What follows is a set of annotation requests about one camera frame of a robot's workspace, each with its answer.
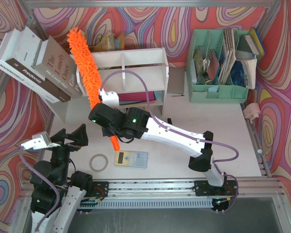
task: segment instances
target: calculator keypad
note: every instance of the calculator keypad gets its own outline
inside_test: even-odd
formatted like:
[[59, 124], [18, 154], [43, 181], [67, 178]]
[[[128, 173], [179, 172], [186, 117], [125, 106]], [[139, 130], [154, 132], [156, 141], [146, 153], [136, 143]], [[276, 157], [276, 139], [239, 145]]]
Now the calculator keypad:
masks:
[[146, 168], [146, 165], [147, 165], [147, 152], [136, 152], [136, 151], [130, 152], [128, 166]]

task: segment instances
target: book spine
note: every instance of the book spine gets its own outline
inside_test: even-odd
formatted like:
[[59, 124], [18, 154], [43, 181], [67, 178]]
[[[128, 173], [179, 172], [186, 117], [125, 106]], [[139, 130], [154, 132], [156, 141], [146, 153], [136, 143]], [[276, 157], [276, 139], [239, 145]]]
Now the book spine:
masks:
[[7, 64], [14, 67], [16, 70], [18, 70], [21, 74], [23, 74], [25, 77], [27, 77], [29, 80], [33, 81], [35, 84], [39, 85], [41, 88], [43, 88], [46, 92], [53, 95], [57, 99], [59, 99], [61, 102], [66, 102], [70, 100], [70, 96], [67, 95], [65, 92], [60, 90], [58, 87], [56, 87], [54, 84], [52, 84], [48, 79], [42, 80], [37, 75], [35, 75], [33, 72], [31, 72], [28, 68], [26, 68], [22, 63], [20, 63], [15, 58], [11, 58], [6, 61]]
[[60, 101], [3, 60], [0, 60], [0, 69], [51, 103]]
[[86, 89], [84, 87], [84, 83], [83, 83], [83, 77], [81, 76], [81, 73], [79, 72], [79, 68], [77, 68], [77, 83], [79, 85], [79, 89], [80, 91], [82, 92], [82, 95], [83, 96], [87, 96], [87, 93], [86, 93]]

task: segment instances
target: black bracket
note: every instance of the black bracket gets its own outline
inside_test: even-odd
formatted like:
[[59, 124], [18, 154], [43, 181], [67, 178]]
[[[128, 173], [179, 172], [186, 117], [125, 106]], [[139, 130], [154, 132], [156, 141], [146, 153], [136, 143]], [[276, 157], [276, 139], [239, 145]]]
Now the black bracket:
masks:
[[85, 197], [99, 197], [101, 196], [101, 191], [100, 189], [104, 192], [105, 197], [108, 196], [109, 192], [109, 182], [107, 181], [93, 181], [93, 189], [89, 192], [86, 193]]
[[194, 187], [197, 197], [209, 196], [234, 196], [236, 194], [236, 182], [234, 180], [225, 180], [222, 187], [211, 186], [207, 181], [194, 181]]

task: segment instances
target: gray floor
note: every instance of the gray floor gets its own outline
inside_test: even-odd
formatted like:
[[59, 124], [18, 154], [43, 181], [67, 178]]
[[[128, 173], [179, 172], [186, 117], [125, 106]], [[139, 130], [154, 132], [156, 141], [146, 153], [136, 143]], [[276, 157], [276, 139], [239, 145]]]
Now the gray floor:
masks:
[[272, 199], [239, 198], [233, 209], [97, 210], [75, 215], [68, 233], [281, 233]]

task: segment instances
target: calculator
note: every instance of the calculator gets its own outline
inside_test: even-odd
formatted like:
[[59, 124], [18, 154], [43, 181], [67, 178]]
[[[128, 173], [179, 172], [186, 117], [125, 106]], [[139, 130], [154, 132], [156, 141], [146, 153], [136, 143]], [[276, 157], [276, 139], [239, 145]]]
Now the calculator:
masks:
[[147, 152], [141, 151], [117, 151], [115, 165], [146, 168]]

